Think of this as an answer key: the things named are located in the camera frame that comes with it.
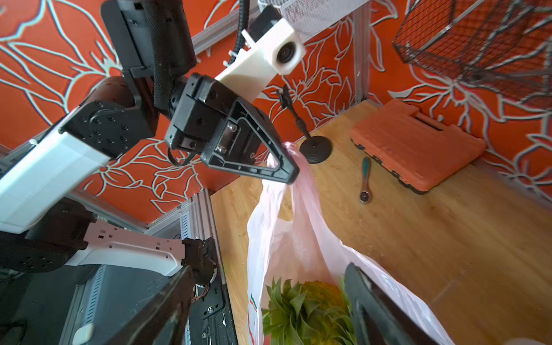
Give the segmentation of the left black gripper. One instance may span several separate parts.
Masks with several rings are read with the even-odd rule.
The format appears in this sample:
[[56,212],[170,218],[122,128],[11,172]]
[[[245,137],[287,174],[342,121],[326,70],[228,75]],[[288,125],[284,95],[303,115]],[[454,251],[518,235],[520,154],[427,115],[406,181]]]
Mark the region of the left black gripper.
[[222,82],[198,73],[177,81],[170,96],[167,156],[173,150],[195,156],[211,169],[292,184],[299,167],[272,122]]

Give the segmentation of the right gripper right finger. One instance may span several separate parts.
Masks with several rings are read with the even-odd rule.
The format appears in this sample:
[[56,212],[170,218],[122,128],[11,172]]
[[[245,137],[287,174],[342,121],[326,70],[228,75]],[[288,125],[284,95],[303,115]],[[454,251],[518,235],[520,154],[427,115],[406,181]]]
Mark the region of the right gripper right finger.
[[358,344],[435,344],[361,269],[351,263],[344,275]]

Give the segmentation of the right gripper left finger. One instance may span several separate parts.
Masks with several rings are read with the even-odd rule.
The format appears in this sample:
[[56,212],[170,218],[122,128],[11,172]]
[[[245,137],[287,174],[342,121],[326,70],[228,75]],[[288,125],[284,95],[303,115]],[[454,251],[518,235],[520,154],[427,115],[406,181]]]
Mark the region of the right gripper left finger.
[[193,298],[194,277],[184,267],[126,324],[108,344],[154,344],[168,325],[173,325],[169,344],[182,344]]

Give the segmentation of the yellow pineapple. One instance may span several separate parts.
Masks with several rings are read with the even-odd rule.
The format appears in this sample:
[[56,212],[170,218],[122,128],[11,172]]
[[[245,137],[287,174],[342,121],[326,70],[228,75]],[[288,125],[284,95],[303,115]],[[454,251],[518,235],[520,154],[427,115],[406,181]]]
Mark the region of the yellow pineapple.
[[271,344],[356,344],[351,303],[342,289],[322,281],[273,280],[262,310]]

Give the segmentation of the pink plastic bag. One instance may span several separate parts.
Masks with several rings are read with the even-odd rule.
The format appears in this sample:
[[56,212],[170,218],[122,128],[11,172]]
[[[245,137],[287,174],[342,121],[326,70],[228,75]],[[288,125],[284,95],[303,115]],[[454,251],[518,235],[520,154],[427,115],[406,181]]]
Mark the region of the pink plastic bag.
[[310,165],[295,144],[286,142],[284,146],[298,164],[299,175],[292,185],[264,180],[260,201],[247,224],[247,341],[265,342],[261,309],[269,301],[266,285],[278,279],[337,283],[353,263],[431,339],[438,344],[452,344],[423,300],[373,259],[343,244],[330,230]]

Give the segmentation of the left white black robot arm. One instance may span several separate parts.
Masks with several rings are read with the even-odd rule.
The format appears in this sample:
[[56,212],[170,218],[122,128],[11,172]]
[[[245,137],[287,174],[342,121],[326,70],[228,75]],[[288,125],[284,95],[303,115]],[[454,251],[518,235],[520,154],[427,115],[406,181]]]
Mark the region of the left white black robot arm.
[[122,63],[1,176],[1,266],[44,273],[113,265],[184,275],[208,285],[216,261],[196,239],[162,240],[97,220],[68,193],[86,177],[170,125],[169,151],[210,168],[291,184],[299,169],[254,100],[291,73],[306,50],[273,7],[249,22],[217,77],[194,73],[196,55],[180,1],[106,1],[104,24]]

